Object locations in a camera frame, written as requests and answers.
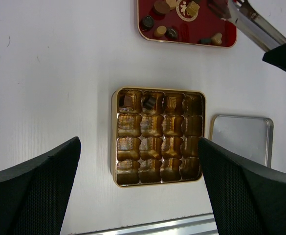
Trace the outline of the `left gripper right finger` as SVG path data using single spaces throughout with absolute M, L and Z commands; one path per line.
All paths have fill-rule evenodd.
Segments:
M 206 138 L 198 155 L 220 235 L 286 235 L 286 173 Z

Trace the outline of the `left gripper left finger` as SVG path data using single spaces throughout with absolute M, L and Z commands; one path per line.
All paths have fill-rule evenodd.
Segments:
M 70 198 L 78 137 L 0 171 L 0 235 L 58 235 Z

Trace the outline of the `metal tongs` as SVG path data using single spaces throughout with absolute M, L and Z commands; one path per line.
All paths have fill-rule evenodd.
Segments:
M 262 17 L 247 0 L 222 0 L 218 3 L 223 19 L 231 22 L 263 51 L 286 44 L 286 37 Z

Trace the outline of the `tan cube chocolate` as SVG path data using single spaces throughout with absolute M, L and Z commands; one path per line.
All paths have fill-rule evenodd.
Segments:
M 186 11 L 189 15 L 193 15 L 198 12 L 200 6 L 195 1 L 190 1 L 187 5 Z

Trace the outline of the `dark cube chocolate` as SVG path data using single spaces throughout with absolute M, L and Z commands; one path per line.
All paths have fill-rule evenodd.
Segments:
M 146 99 L 144 99 L 143 101 L 143 107 L 145 109 L 148 109 L 148 110 L 151 110 L 154 108 L 156 104 L 156 98 L 155 97 L 152 97 L 152 96 L 149 96 L 147 97 Z

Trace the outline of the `brown square chocolate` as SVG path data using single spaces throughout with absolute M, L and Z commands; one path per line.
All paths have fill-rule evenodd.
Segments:
M 133 98 L 131 95 L 122 94 L 119 97 L 119 107 L 120 108 L 132 108 Z

